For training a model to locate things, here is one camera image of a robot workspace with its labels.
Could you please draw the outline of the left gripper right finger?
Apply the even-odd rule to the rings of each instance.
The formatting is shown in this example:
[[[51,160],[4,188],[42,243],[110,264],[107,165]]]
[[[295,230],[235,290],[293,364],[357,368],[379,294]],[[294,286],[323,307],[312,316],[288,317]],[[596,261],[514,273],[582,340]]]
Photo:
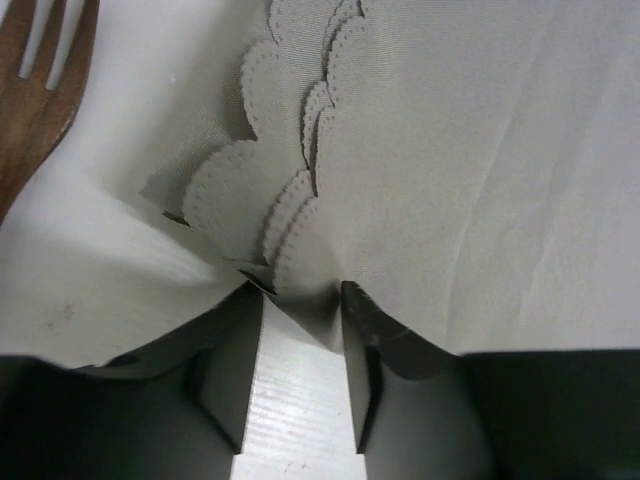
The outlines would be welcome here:
[[[460,453],[460,358],[381,310],[355,282],[340,289],[352,420],[359,453]]]

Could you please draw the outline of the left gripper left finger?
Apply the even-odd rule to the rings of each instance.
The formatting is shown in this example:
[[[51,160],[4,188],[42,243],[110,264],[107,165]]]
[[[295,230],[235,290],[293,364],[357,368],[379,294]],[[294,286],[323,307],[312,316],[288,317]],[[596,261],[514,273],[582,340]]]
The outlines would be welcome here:
[[[94,378],[142,382],[186,366],[186,398],[239,454],[263,323],[262,292],[246,282],[211,310],[101,366],[76,371]]]

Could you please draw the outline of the grey cloth placemat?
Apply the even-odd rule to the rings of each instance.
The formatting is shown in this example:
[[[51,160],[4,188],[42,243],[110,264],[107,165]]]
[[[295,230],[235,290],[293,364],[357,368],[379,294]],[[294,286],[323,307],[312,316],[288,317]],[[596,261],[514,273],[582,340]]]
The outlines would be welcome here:
[[[639,344],[635,1],[259,1],[142,196],[320,338],[341,282],[456,354]]]

